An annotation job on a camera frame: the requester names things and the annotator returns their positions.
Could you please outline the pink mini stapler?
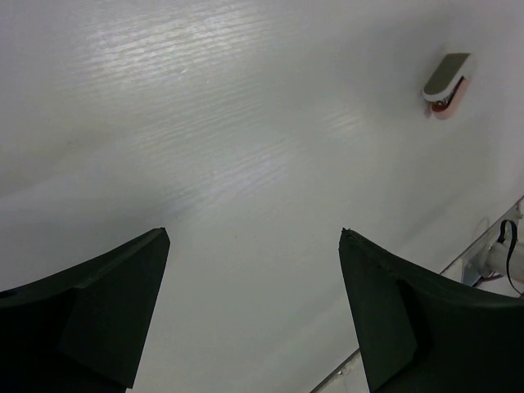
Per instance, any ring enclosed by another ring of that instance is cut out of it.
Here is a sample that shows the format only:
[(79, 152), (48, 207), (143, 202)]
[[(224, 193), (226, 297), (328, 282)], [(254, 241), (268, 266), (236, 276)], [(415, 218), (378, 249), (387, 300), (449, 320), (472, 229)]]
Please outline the pink mini stapler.
[(468, 90), (475, 69), (470, 52), (446, 54), (421, 91), (426, 115), (438, 120), (451, 118)]

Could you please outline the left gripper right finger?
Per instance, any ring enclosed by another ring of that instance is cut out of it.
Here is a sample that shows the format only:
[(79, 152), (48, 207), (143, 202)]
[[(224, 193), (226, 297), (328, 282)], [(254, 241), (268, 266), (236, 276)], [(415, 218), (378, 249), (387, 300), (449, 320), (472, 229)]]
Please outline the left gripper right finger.
[(370, 391), (522, 391), (522, 300), (440, 276), (349, 229), (339, 255)]

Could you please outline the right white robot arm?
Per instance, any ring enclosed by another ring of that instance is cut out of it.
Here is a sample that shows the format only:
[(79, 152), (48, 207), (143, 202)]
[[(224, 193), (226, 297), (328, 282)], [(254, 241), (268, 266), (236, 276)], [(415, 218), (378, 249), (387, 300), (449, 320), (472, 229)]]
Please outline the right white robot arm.
[(523, 297), (523, 242), (516, 219), (502, 219), (463, 253), (461, 261), (463, 284), (478, 287), (505, 279)]

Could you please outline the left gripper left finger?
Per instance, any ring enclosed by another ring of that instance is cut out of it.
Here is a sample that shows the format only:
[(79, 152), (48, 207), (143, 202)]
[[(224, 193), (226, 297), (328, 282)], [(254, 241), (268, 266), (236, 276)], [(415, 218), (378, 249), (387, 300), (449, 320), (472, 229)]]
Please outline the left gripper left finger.
[(1, 293), (3, 392), (133, 387), (170, 240), (155, 228), (106, 254)]

